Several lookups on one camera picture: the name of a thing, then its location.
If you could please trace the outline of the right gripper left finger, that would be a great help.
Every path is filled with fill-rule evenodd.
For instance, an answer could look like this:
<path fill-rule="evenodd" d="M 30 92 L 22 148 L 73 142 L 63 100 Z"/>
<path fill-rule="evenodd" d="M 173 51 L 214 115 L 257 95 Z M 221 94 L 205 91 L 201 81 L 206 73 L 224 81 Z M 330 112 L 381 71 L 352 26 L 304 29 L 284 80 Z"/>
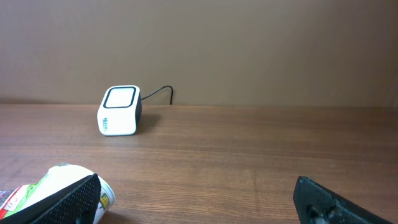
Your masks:
<path fill-rule="evenodd" d="M 1 224 L 93 224 L 100 202 L 97 174 L 88 175 L 1 220 Z"/>

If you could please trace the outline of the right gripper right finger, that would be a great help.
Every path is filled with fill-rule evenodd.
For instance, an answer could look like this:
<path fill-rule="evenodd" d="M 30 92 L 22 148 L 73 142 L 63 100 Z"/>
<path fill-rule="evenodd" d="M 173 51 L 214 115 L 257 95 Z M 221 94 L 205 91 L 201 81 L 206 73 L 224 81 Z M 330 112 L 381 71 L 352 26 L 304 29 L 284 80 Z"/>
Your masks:
<path fill-rule="evenodd" d="M 296 181 L 293 201 L 301 224 L 391 224 L 305 176 Z"/>

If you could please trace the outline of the cup noodles cup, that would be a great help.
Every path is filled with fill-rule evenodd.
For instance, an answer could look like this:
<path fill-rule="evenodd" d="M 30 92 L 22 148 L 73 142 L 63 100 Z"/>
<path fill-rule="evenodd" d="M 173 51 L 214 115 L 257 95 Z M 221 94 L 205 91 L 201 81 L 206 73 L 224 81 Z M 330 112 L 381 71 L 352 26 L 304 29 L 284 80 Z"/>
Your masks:
<path fill-rule="evenodd" d="M 51 167 L 38 183 L 30 186 L 29 191 L 25 194 L 24 201 L 21 203 L 21 210 L 91 174 L 94 174 L 94 172 L 73 164 L 63 163 Z M 101 177 L 98 178 L 101 183 L 101 193 L 94 224 L 98 224 L 102 216 L 116 201 L 112 188 Z"/>

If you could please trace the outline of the green snack bag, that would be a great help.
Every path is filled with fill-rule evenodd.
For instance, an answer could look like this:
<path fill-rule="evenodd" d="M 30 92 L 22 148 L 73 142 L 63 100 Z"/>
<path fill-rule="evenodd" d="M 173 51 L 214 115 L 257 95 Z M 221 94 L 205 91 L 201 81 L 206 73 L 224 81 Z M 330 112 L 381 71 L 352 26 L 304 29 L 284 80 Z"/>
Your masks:
<path fill-rule="evenodd" d="M 33 196 L 39 183 L 22 185 L 15 190 L 1 191 L 1 219 L 5 219 L 34 203 Z"/>

